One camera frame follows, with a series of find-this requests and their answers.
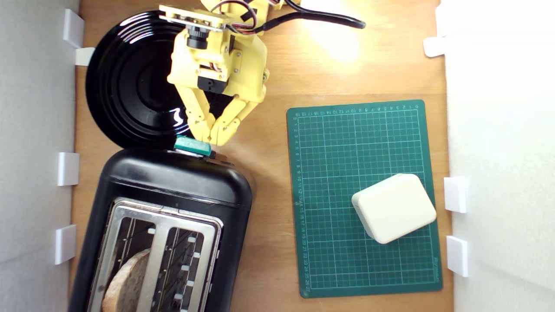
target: wooden table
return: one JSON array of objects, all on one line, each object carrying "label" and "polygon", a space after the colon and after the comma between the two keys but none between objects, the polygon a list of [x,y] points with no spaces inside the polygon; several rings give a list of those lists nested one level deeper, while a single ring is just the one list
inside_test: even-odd
[{"label": "wooden table", "polygon": [[[198,0],[164,1],[197,7]],[[160,0],[82,0],[86,47],[94,47],[113,25],[156,9]],[[267,32],[268,94],[218,151],[254,173],[258,197],[253,206],[235,283],[232,311],[452,311],[452,274],[446,269],[445,235],[451,216],[443,208],[443,177],[448,175],[446,86],[442,58],[428,59],[422,40],[434,36],[438,0],[304,0],[322,11],[354,15],[364,30],[318,22],[293,21]],[[75,149],[81,154],[74,189],[73,223],[78,253],[100,171],[119,148],[93,122],[84,91],[86,68],[77,69]],[[285,112],[298,106],[423,99],[443,263],[444,289],[434,293],[302,299],[299,295]],[[75,263],[72,265],[74,275]]]}]

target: green lever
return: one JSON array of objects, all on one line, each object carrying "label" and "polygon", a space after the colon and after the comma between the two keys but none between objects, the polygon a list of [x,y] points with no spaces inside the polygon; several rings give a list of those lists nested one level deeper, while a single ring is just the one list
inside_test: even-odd
[{"label": "green lever", "polygon": [[185,137],[183,135],[177,136],[174,148],[191,153],[201,154],[204,156],[210,156],[210,153],[212,153],[212,147],[210,146],[210,143],[201,142],[199,140]]}]

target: white bracket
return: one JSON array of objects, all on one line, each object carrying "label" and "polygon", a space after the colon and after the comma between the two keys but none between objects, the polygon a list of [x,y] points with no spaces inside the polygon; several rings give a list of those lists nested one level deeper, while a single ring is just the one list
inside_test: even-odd
[{"label": "white bracket", "polygon": [[83,46],[85,21],[70,9],[65,9],[63,39],[75,49]]},{"label": "white bracket", "polygon": [[446,4],[441,3],[436,8],[436,37],[428,37],[424,39],[424,54],[427,57],[436,57],[445,54],[447,41],[445,36],[449,29],[449,18],[447,14]]},{"label": "white bracket", "polygon": [[58,186],[77,185],[79,183],[79,154],[58,154]]},{"label": "white bracket", "polygon": [[75,65],[89,66],[90,58],[93,56],[94,48],[81,48],[75,50]]},{"label": "white bracket", "polygon": [[77,250],[77,226],[68,225],[56,230],[56,251],[54,264],[62,264],[75,257]]},{"label": "white bracket", "polygon": [[70,9],[65,9],[63,39],[75,48],[75,65],[89,66],[94,48],[83,48],[85,21]]},{"label": "white bracket", "polygon": [[447,236],[447,268],[462,277],[468,277],[468,242]]},{"label": "white bracket", "polygon": [[464,177],[443,178],[443,192],[445,193],[445,209],[466,213],[466,189],[467,179]]}]

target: black plate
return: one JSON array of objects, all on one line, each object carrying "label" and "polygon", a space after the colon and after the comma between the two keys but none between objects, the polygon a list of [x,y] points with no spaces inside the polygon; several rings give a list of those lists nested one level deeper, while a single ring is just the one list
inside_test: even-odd
[{"label": "black plate", "polygon": [[[85,83],[90,112],[102,132],[123,148],[172,149],[176,135],[192,137],[183,102],[167,82],[174,38],[183,26],[160,14],[144,12],[114,26],[90,59]],[[230,98],[207,97],[217,118]]]}]

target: cutting mat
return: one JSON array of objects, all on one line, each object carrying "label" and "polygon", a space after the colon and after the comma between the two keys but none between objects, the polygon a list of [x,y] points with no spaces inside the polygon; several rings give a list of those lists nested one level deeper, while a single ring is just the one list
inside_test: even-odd
[{"label": "cutting mat", "polygon": [[418,175],[435,202],[424,102],[292,108],[287,129],[301,296],[440,290],[437,222],[381,245],[351,204],[397,173]]}]

